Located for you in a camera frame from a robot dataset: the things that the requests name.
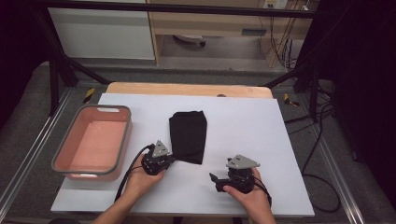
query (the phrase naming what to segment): wire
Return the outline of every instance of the wire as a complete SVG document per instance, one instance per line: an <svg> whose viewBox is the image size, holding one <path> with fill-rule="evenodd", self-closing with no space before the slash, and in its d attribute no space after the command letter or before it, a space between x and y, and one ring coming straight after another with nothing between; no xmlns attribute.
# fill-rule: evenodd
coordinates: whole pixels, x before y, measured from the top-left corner
<svg viewBox="0 0 396 224"><path fill-rule="evenodd" d="M324 182L325 184L327 184L330 188L332 188L332 190L334 191L335 196L336 196L336 198L337 198L337 205L335 206L334 209L325 209L325 208L321 208L321 207L319 207L319 206L313 204L312 202L311 202L311 203L312 203L312 206L314 206L315 208L317 208L319 211L326 212L326 213L334 213L334 212L338 211L338 209L339 209L340 206L341 206L341 199L340 199L340 196L339 196L337 190L335 189L335 187L334 187L331 183L329 183L328 181L326 181L325 179L323 179L323 178L321 178L321 177L319 177L319 176L317 176L317 175L309 175L309 174L306 174L306 173L305 173L306 166L307 166L308 163L311 161L312 155L313 155L314 152L316 151L316 148L317 148L317 146L318 146L318 142L319 142L320 137L321 137L321 135L322 135L322 132L323 132L323 114L324 114L324 111L325 111L326 107L329 106L329 105L331 105L331 104L326 104L325 106L323 106L323 108L322 108L321 111L320 111L318 138L317 138L317 140L315 141L315 144L313 145L313 147L312 147L312 149L311 149L311 152L309 153L308 158L306 159L306 162L305 162L305 164L304 164L304 166L303 166L303 169L302 169L302 171L301 171L301 174L302 174L302 176L309 176L309 177L316 178L316 179L318 179L318 180Z"/></svg>
<svg viewBox="0 0 396 224"><path fill-rule="evenodd" d="M137 153L136 157L134 157L134 160L132 161L131 166L129 167L129 169L128 169L127 172L125 173L124 178L122 179L122 181L121 181L121 183L120 183L119 190L117 191L117 195L116 195L116 198L114 199L114 202L115 202L116 200L118 200L119 197L121 196L123 187L124 187L124 185L125 185L125 183L126 183L126 180L127 180L128 177L129 177L129 175L131 174L132 170L134 170L134 169L136 169L136 168L142 167L142 166L138 166L138 167L135 167L135 168L134 168L134 163L137 161L137 158L139 158L139 156L140 156L146 149L151 148L151 147L155 147L155 146L151 144L151 145L149 145L149 146L143 147L143 148L140 149L140 151Z"/></svg>
<svg viewBox="0 0 396 224"><path fill-rule="evenodd" d="M135 168L131 169L131 172L137 168L142 168L143 166L136 166Z"/></svg>
<svg viewBox="0 0 396 224"><path fill-rule="evenodd" d="M319 113L317 113L317 115L320 115L322 113L325 114L325 113L330 112L330 111L333 111L333 108L325 110L323 112L319 112ZM296 118L296 119L288 119L288 120L285 120L284 123L285 124L291 124L291 123L294 123L294 122L297 122L297 121L302 121L302 120L305 120L305 119L309 119L309 118L311 118L311 116L312 116L311 114L308 114L308 115L304 115L304 116Z"/></svg>
<svg viewBox="0 0 396 224"><path fill-rule="evenodd" d="M337 205L334 207L334 209L324 209L324 208L321 208L321 207L315 205L314 203L312 203L312 206L313 206L313 207L315 207L315 208L317 208L319 211L325 212L325 213L334 213L334 212L338 211L338 209L340 209L340 207L341 207L341 198L340 198L340 195L338 194L338 192L337 192L337 190L335 189L335 187L334 187L329 181L327 181L327 180L325 180L325 179L323 179L322 177L317 176L317 175L303 174L302 176L312 177L312 178L318 179L318 180L322 181L323 183L327 184L327 185L334 191L335 197L337 198Z"/></svg>
<svg viewBox="0 0 396 224"><path fill-rule="evenodd" d="M254 185L259 187L262 191L264 191L264 193L267 195L267 199L268 199L268 203L270 204L270 207L272 205L272 197L270 195L270 193L268 193L267 188L264 186L264 184L260 185L256 182L254 182Z"/></svg>

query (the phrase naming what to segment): hand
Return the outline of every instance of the hand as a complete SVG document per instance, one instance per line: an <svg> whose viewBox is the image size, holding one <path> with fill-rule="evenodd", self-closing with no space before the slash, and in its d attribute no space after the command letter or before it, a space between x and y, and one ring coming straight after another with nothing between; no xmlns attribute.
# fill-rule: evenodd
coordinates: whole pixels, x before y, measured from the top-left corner
<svg viewBox="0 0 396 224"><path fill-rule="evenodd" d="M148 175L141 167L144 155L140 155L134 163L133 170L129 175L123 194L137 193L137 197L142 197L154 184L163 179L165 170L157 175Z"/></svg>
<svg viewBox="0 0 396 224"><path fill-rule="evenodd" d="M102 213L94 224L119 224L131 211L134 203L139 200L154 184L163 179L165 170L157 175L148 175L141 167L143 155L140 155L134 163L133 170L129 175L125 190L107 210Z"/></svg>
<svg viewBox="0 0 396 224"><path fill-rule="evenodd" d="M262 180L256 168L251 168L251 170L256 178ZM267 196L259 187L254 186L253 191L248 194L244 194L231 186L224 186L223 189L244 206L254 223L276 223Z"/></svg>

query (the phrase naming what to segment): white tabletop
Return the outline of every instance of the white tabletop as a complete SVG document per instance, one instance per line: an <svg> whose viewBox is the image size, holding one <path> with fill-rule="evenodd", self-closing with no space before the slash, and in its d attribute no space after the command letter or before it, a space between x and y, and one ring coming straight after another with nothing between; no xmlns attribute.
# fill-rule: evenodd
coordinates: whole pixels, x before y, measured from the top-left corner
<svg viewBox="0 0 396 224"><path fill-rule="evenodd" d="M121 176L112 182L66 178L51 211L105 211L141 148L161 139L172 149L169 118L177 111L202 110L207 119L203 164L176 161L132 213L245 216L242 206L227 193L217 192L209 177L209 173L227 177L227 158L241 154L261 164L258 170L273 198L276 217L314 215L276 100L105 93L99 104L127 105L132 112L133 130Z"/></svg>

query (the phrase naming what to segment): gray floor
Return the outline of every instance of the gray floor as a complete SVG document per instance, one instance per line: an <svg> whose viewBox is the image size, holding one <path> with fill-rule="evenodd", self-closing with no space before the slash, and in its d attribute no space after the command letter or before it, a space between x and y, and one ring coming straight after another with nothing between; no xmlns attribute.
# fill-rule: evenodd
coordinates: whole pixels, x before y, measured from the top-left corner
<svg viewBox="0 0 396 224"><path fill-rule="evenodd" d="M133 62L123 68L116 68L114 64L99 67L94 64L92 70L103 77L117 81L135 82L173 82L173 83L201 83L225 85L256 86L272 80L285 72L281 66L268 69L262 54L257 50L258 40L254 38L208 38L206 47L184 43L168 36L163 49L163 63ZM20 223L46 223L55 217L73 217L79 220L91 220L93 214L52 214L50 206L56 196L56 190L62 183L63 177L50 169L50 161L59 142L64 136L65 129L77 109L82 106L82 100L89 86L96 87L90 103L95 104L106 86L92 83L92 80L80 75L81 82L71 90L70 100L65 106L62 116L52 130L48 140L41 148L29 175L16 196L13 204L7 208L7 216L3 223L12 220ZM284 120L298 118L305 115L303 106L285 105L284 93L292 101L304 103L305 94L294 94L293 80L282 83L273 88L273 93L279 101L279 107ZM0 192L6 192L7 186L17 173L31 145L45 125L50 112L50 89L48 67L36 69L28 88L25 91L14 114L6 126L0 131ZM309 124L309 120L287 125L288 132L293 132ZM315 142L314 129L307 128L290 135L290 141L300 167L303 166L311 147ZM356 201L365 223L396 223L396 213L387 198L375 183L369 169L364 163L351 159L351 149L336 117L327 117L323 122L323 139L331 150L338 167ZM307 172L319 175L332 182L331 172L323 160L319 148L309 163ZM331 189L315 179L304 179L311 200L320 207L335 206L335 196ZM349 223L347 213L343 207L335 213L324 213L315 210L316 216L303 219L279 218L279 222L287 223Z"/></svg>

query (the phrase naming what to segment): black cloth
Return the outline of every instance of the black cloth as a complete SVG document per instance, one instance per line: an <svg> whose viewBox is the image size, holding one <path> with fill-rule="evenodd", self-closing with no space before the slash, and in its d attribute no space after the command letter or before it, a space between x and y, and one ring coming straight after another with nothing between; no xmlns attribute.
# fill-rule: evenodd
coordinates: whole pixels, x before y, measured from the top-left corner
<svg viewBox="0 0 396 224"><path fill-rule="evenodd" d="M203 111L176 112L169 119L173 156L179 161L202 164L207 121Z"/></svg>

